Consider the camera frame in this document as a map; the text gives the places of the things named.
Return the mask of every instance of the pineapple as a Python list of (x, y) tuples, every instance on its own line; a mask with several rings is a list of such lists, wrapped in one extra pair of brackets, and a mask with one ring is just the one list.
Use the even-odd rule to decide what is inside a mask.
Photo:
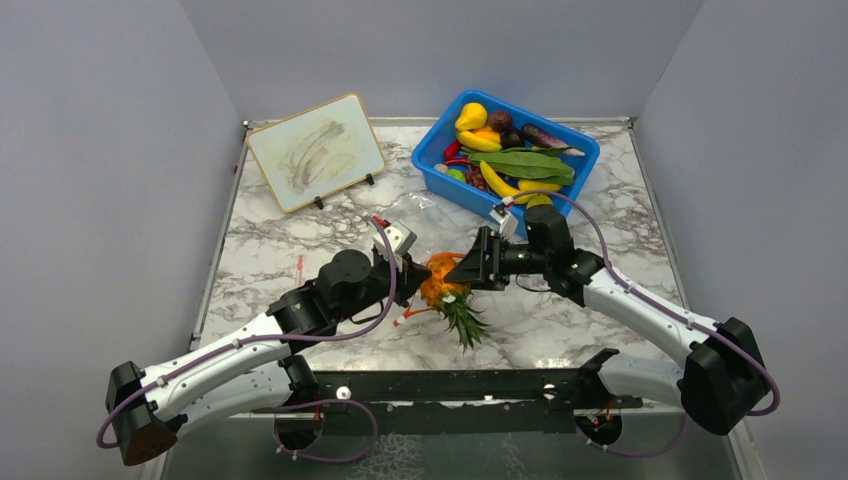
[(459, 332), (459, 343), (465, 352), (468, 347), (474, 348), (475, 341), (480, 344), (480, 338), (487, 336), (483, 327), (488, 325), (474, 317), (480, 312), (469, 305), (471, 287), (445, 282), (445, 276), (456, 266), (454, 256), (437, 254), (427, 262), (432, 276), (421, 285), (421, 298), (428, 307), (448, 319), (448, 331), (455, 329)]

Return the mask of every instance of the black cable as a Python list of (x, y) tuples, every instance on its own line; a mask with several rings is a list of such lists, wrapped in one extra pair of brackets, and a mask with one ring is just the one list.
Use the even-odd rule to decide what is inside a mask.
[[(382, 300), (380, 300), (380, 311), (383, 311), (383, 309), (384, 309), (384, 308), (386, 308), (386, 307), (383, 305), (383, 301), (382, 301)], [(368, 323), (368, 322), (372, 322), (372, 321), (374, 321), (374, 320), (375, 320), (377, 317), (379, 317), (379, 316), (380, 316), (380, 314), (378, 313), (377, 315), (372, 315), (372, 316), (370, 316), (370, 317), (365, 317), (365, 318), (363, 318), (362, 320), (354, 320), (353, 318), (350, 318), (350, 323), (352, 323), (352, 324), (354, 324), (354, 325), (363, 325), (363, 324), (366, 324), (366, 323)]]
[(550, 288), (547, 289), (547, 290), (540, 290), (538, 288), (525, 287), (524, 285), (518, 283), (518, 277), (522, 277), (522, 276), (526, 276), (526, 275), (516, 275), (515, 276), (515, 284), (518, 286), (518, 288), (520, 288), (522, 290), (527, 290), (528, 292), (532, 292), (532, 293), (548, 293), (548, 292), (551, 291)]

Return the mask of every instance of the cable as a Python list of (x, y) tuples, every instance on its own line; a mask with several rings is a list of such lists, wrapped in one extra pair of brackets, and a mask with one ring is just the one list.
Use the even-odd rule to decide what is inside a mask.
[(368, 445), (364, 449), (362, 449), (361, 452), (357, 453), (356, 455), (351, 455), (349, 457), (329, 458), (329, 457), (319, 457), (317, 455), (310, 455), (308, 453), (300, 453), (297, 450), (289, 450), (288, 448), (285, 447), (285, 445), (283, 445), (283, 442), (280, 441), (280, 437), (278, 435), (279, 432), (277, 432), (277, 427), (275, 426), (273, 428), (272, 434), (274, 435), (274, 441), (277, 443), (277, 453), (280, 453), (280, 452), (289, 453), (289, 454), (292, 455), (292, 460), (297, 460), (298, 458), (306, 458), (306, 459), (309, 459), (309, 460), (315, 460), (315, 461), (324, 462), (324, 463), (348, 463), (348, 462), (353, 462), (355, 460), (359, 460), (360, 458), (368, 455), (368, 453), (370, 453), (371, 450), (373, 450), (374, 447), (377, 445), (377, 438), (379, 438), (379, 435), (380, 435), (379, 429), (377, 427), (377, 418), (374, 417), (374, 414), (371, 412), (371, 410), (368, 407), (357, 402), (356, 400), (330, 398), (330, 399), (327, 399), (327, 400), (316, 400), (314, 402), (301, 403), (300, 405), (291, 405), (291, 406), (286, 406), (286, 407), (276, 407), (276, 408), (274, 408), (274, 411), (275, 412), (290, 412), (292, 410), (300, 410), (301, 408), (309, 408), (309, 407), (320, 406), (320, 405), (328, 405), (328, 404), (334, 404), (334, 403), (353, 405), (354, 407), (357, 407), (360, 410), (362, 410), (363, 412), (365, 412), (365, 414), (368, 415), (368, 419), (371, 420), (371, 441), (368, 442)]
[[(558, 197), (558, 198), (565, 200), (566, 202), (570, 203), (572, 207), (576, 208), (577, 211), (579, 211), (586, 218), (586, 220), (589, 221), (589, 223), (592, 225), (592, 228), (595, 229), (595, 233), (598, 235), (598, 240), (601, 243), (601, 253), (604, 257), (604, 267), (607, 269), (607, 271), (612, 276), (612, 278), (622, 287), (629, 288), (630, 293), (639, 297), (639, 299), (641, 299), (643, 302), (647, 303), (648, 305), (650, 305), (650, 306), (654, 307), (655, 309), (659, 310), (660, 312), (664, 313), (665, 315), (667, 315), (672, 320), (675, 320), (679, 323), (682, 323), (682, 324), (686, 325), (687, 327), (690, 326), (689, 320), (686, 317), (678, 314), (674, 310), (672, 310), (672, 309), (666, 307), (665, 305), (657, 302), (656, 300), (654, 300), (650, 296), (646, 295), (641, 289), (635, 288), (635, 285), (630, 285), (623, 278), (621, 278), (621, 276), (618, 274), (618, 272), (616, 272), (615, 269), (612, 268), (612, 262), (610, 261), (610, 258), (609, 258), (609, 249), (607, 248), (607, 242), (606, 242), (606, 239), (604, 239), (604, 234), (601, 232), (600, 225), (598, 225), (598, 222), (595, 221), (595, 219), (592, 218), (591, 215), (589, 215), (589, 212), (587, 212), (586, 209), (583, 208), (580, 204), (578, 204), (574, 200), (568, 198), (567, 196), (565, 196), (565, 195), (563, 195), (559, 192), (549, 192), (549, 191), (545, 191), (545, 190), (529, 190), (529, 191), (526, 191), (526, 192), (520, 192), (517, 195), (515, 195), (515, 197), (513, 197), (513, 198), (517, 199), (517, 198), (523, 197), (525, 195), (532, 195), (532, 194), (535, 194), (535, 193), (539, 193), (539, 194), (543, 194), (543, 195), (553, 195), (555, 197)], [(746, 362), (748, 362), (752, 367), (754, 367), (754, 370), (756, 370), (757, 373), (759, 373), (760, 375), (763, 376), (763, 378), (766, 379), (766, 383), (768, 383), (769, 388), (771, 389), (771, 393), (772, 393), (771, 405), (769, 405), (768, 407), (766, 407), (762, 410), (755, 410), (755, 411), (752, 411), (752, 412), (748, 412), (749, 416), (761, 417), (763, 415), (768, 415), (768, 414), (774, 412), (775, 410), (777, 410), (777, 407), (780, 405), (780, 389), (778, 389), (777, 382), (774, 380), (774, 378), (771, 376), (771, 374), (768, 372), (768, 370), (766, 370), (766, 367), (764, 367), (760, 362), (758, 362), (748, 352), (742, 350), (741, 348), (739, 348), (738, 345), (731, 342), (726, 337), (720, 335), (718, 332), (710, 330), (709, 328), (707, 328), (703, 325), (700, 325), (698, 323), (694, 323), (694, 322), (692, 322), (691, 328), (694, 328), (695, 330), (697, 330), (701, 333), (704, 333), (704, 334), (710, 336), (711, 338), (714, 338), (714, 339), (718, 340), (719, 342), (721, 342), (724, 346), (726, 346), (727, 348), (732, 350), (735, 354), (742, 357)]]
[[(385, 309), (385, 308), (386, 308), (386, 306), (383, 305), (383, 300), (380, 300), (380, 312), (382, 312), (383, 309)], [(371, 315), (370, 317), (365, 317), (361, 320), (354, 320), (353, 318), (349, 318), (348, 320), (350, 320), (350, 323), (352, 323), (354, 325), (365, 325), (366, 323), (376, 319), (379, 316), (380, 316), (380, 314), (378, 313), (377, 315)]]
[(530, 288), (530, 287), (525, 287), (524, 285), (518, 283), (518, 277), (526, 277), (526, 276), (527, 275), (516, 275), (515, 276), (515, 285), (518, 288), (520, 288), (522, 290), (526, 290), (526, 291), (531, 292), (531, 293), (548, 293), (548, 292), (551, 291), (550, 288), (548, 288), (548, 289)]
[(686, 436), (686, 431), (689, 429), (689, 415), (683, 415), (683, 423), (680, 425), (680, 431), (677, 432), (677, 435), (668, 443), (668, 445), (658, 448), (656, 450), (651, 450), (648, 452), (628, 452), (626, 450), (618, 450), (616, 448), (612, 448), (608, 445), (600, 445), (597, 442), (592, 441), (583, 430), (577, 429), (580, 432), (580, 435), (583, 435), (583, 438), (586, 439), (586, 444), (592, 447), (597, 448), (598, 450), (603, 450), (604, 453), (611, 453), (613, 455), (618, 455), (619, 457), (628, 457), (628, 458), (648, 458), (648, 457), (656, 457), (658, 455), (662, 455), (666, 452), (674, 450), (680, 445), (680, 442), (683, 440), (683, 437)]
[[(366, 221), (368, 221), (371, 225), (374, 226), (374, 228), (377, 229), (377, 233), (380, 234), (380, 238), (383, 240), (383, 245), (386, 249), (386, 258), (389, 262), (389, 271), (392, 272), (392, 275), (389, 276), (389, 294), (388, 294), (387, 298), (394, 299), (395, 298), (395, 291), (397, 289), (397, 275), (394, 274), (394, 272), (397, 270), (397, 262), (395, 262), (395, 256), (392, 253), (392, 244), (389, 241), (389, 237), (386, 235), (386, 232), (383, 230), (383, 227), (380, 226), (380, 224), (374, 218), (372, 218), (371, 216), (368, 216), (368, 217), (366, 217)], [(391, 309), (391, 301), (386, 305), (386, 308), (384, 308), (383, 311), (380, 312), (380, 314), (377, 316), (377, 318), (370, 325), (363, 328), (362, 330), (358, 330), (358, 331), (352, 332), (352, 333), (347, 333), (347, 334), (344, 334), (344, 335), (336, 335), (336, 336), (332, 336), (332, 337), (321, 337), (321, 336), (316, 336), (316, 335), (294, 335), (294, 334), (256, 335), (256, 336), (252, 336), (252, 337), (242, 338), (242, 339), (240, 339), (240, 342), (241, 342), (242, 346), (249, 345), (251, 343), (265, 342), (265, 341), (341, 342), (341, 341), (344, 341), (344, 340), (350, 340), (352, 338), (361, 337), (362, 335), (365, 335), (366, 333), (370, 332), (371, 330), (374, 330), (375, 328), (377, 328), (380, 325), (380, 323), (382, 323), (383, 320), (386, 318), (386, 316), (389, 314), (390, 309)], [(236, 348), (236, 346), (231, 344), (231, 343), (228, 343), (226, 345), (222, 345), (222, 346), (216, 348), (215, 350), (212, 350), (210, 352), (207, 352), (207, 353), (195, 358), (194, 360), (186, 363), (182, 367), (179, 367), (179, 368), (175, 369), (174, 371), (172, 371), (170, 373), (162, 375), (161, 378), (162, 378), (162, 381), (163, 381), (162, 382), (163, 385), (167, 382), (170, 382), (174, 378), (186, 373), (187, 371), (195, 368), (196, 366), (198, 366), (202, 363), (206, 363), (209, 360), (217, 357), (218, 355), (226, 353), (226, 352), (228, 352), (228, 351), (230, 351), (234, 348)], [(116, 448), (118, 446), (117, 442), (106, 443), (103, 440), (103, 436), (106, 434), (106, 430), (109, 429), (109, 425), (111, 425), (112, 422), (115, 421), (115, 418), (117, 418), (118, 415), (121, 413), (121, 411), (123, 411), (125, 408), (127, 408), (128, 405), (130, 405), (131, 403), (136, 401), (136, 399), (140, 398), (142, 395), (146, 395), (147, 392), (158, 387), (159, 383), (160, 382), (153, 381), (153, 382), (150, 382), (147, 385), (139, 388), (138, 390), (136, 390), (135, 392), (130, 394), (127, 398), (125, 398), (123, 402), (116, 405), (115, 408), (113, 408), (111, 412), (109, 412), (109, 415), (106, 417), (106, 420), (103, 421), (103, 424), (100, 426), (100, 429), (98, 429), (98, 431), (97, 431), (96, 443), (97, 443), (98, 447), (100, 447), (100, 448)]]

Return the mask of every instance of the marble tabletop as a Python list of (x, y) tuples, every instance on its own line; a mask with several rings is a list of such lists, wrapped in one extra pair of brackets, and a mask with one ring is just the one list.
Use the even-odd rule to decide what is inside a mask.
[[(623, 123), (574, 128), (601, 146), (601, 155), (578, 201), (600, 223), (613, 264), (658, 295), (679, 302), (628, 129)], [(200, 344), (232, 332), (294, 288), (301, 256), (303, 278), (308, 279), (314, 278), (321, 265), (341, 249), (366, 251), (374, 231), (363, 218), (385, 214), (392, 220), (389, 215), (399, 208), (393, 204), (402, 199), (401, 205), (408, 205), (411, 194), (433, 200), (450, 221), (467, 233), (451, 245), (455, 251), (466, 251), (477, 227), (487, 220), (426, 190), (410, 155), (427, 130), (428, 127), (375, 127), (388, 160), (386, 171), (375, 177), (374, 186), (363, 183), (326, 199), (324, 210), (307, 207), (291, 214), (281, 212), (248, 154)], [(416, 229), (414, 218), (400, 220)], [(578, 212), (569, 214), (568, 222), (576, 246), (599, 251), (598, 239)], [(416, 252), (427, 252), (427, 248), (419, 240), (412, 254), (418, 259)], [(524, 282), (526, 286), (543, 286), (530, 279)], [(528, 293), (512, 284), (505, 292), (476, 294), (474, 305), (484, 310), (480, 318), (491, 325), (490, 337), (482, 346), (465, 353), (458, 345), (456, 332), (446, 331), (447, 322), (435, 313), (414, 316), (395, 327), (388, 320), (397, 318), (402, 309), (393, 306), (387, 321), (368, 335), (349, 342), (319, 344), (304, 354), (313, 370), (576, 367), (604, 347), (646, 358), (664, 355), (618, 322), (554, 294)], [(360, 328), (345, 322), (339, 332)]]

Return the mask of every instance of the brown round fruit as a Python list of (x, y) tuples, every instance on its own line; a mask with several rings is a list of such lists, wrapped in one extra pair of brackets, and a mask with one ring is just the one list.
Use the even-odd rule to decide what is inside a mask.
[(498, 133), (508, 132), (512, 128), (512, 115), (503, 110), (493, 112), (489, 115), (488, 125)]

